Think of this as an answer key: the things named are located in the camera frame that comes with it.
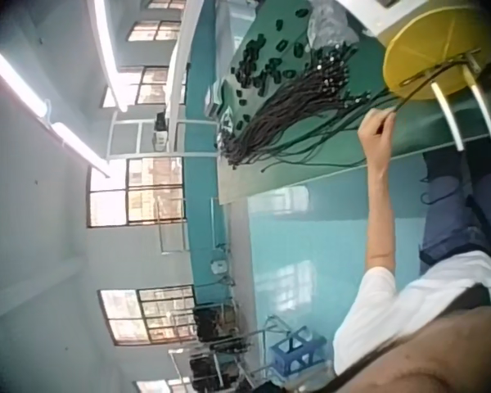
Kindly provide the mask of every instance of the stool leg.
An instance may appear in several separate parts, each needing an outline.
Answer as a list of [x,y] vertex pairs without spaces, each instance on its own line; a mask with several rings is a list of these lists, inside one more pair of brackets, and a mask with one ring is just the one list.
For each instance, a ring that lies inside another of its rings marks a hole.
[[489,112],[487,102],[485,101],[484,92],[482,91],[475,77],[471,73],[469,66],[463,65],[462,73],[464,74],[464,79],[466,80],[467,86],[469,86],[469,89],[473,93],[473,96],[475,96],[475,100],[478,103],[480,112],[482,112],[482,116],[484,117],[485,125],[488,128],[489,137],[491,138],[491,113]]
[[451,107],[449,106],[448,100],[444,96],[444,93],[442,93],[442,89],[440,88],[439,84],[437,84],[436,82],[431,83],[431,89],[433,89],[433,93],[435,94],[435,97],[440,104],[440,108],[442,108],[442,112],[444,113],[445,119],[448,122],[448,126],[449,129],[451,130],[453,140],[457,145],[457,150],[464,151],[464,142],[462,141],[462,136],[460,134],[460,130],[458,129],[457,120],[455,119],[455,116],[451,111]]

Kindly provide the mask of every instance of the blue jeans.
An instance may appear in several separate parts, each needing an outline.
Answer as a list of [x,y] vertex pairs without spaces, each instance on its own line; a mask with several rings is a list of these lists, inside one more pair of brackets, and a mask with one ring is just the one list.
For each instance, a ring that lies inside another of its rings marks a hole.
[[[491,143],[481,142],[480,147],[481,157],[467,157],[470,167],[491,156]],[[491,165],[482,174],[471,176],[470,199],[464,193],[462,155],[454,147],[425,153],[424,158],[428,176],[430,172],[435,176],[428,178],[430,205],[420,251],[421,273],[441,260],[468,251],[491,256]]]

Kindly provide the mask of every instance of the ceiling light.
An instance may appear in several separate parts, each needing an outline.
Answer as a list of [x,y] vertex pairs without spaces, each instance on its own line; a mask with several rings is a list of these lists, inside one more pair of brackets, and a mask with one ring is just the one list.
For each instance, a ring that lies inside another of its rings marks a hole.
[[55,123],[51,125],[53,131],[58,135],[65,144],[85,158],[92,166],[101,171],[105,176],[110,177],[110,167],[106,160],[103,160],[88,145],[80,140],[65,124]]
[[36,95],[29,85],[16,73],[7,60],[0,54],[0,76],[11,87],[24,104],[39,118],[47,114],[47,104]]
[[123,89],[120,81],[118,70],[116,69],[115,54],[113,53],[113,45],[109,35],[109,27],[107,24],[107,13],[105,0],[93,0],[96,26],[98,32],[98,41],[100,43],[101,57],[103,59],[103,68],[106,72],[107,83],[113,92],[116,105],[125,112],[128,106],[122,98]]

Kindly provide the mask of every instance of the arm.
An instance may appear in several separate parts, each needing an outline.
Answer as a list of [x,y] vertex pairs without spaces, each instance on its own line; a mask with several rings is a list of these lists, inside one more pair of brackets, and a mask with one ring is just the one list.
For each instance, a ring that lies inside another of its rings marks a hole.
[[358,131],[367,158],[369,192],[366,271],[383,267],[394,273],[395,268],[394,214],[388,181],[394,118],[392,110],[371,110]]

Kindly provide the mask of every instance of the hand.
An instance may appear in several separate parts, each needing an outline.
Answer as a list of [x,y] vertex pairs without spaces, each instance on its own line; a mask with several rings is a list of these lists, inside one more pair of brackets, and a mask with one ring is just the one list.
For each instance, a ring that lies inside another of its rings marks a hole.
[[367,160],[367,170],[387,172],[391,160],[391,141],[394,131],[394,108],[371,109],[358,128],[358,139]]

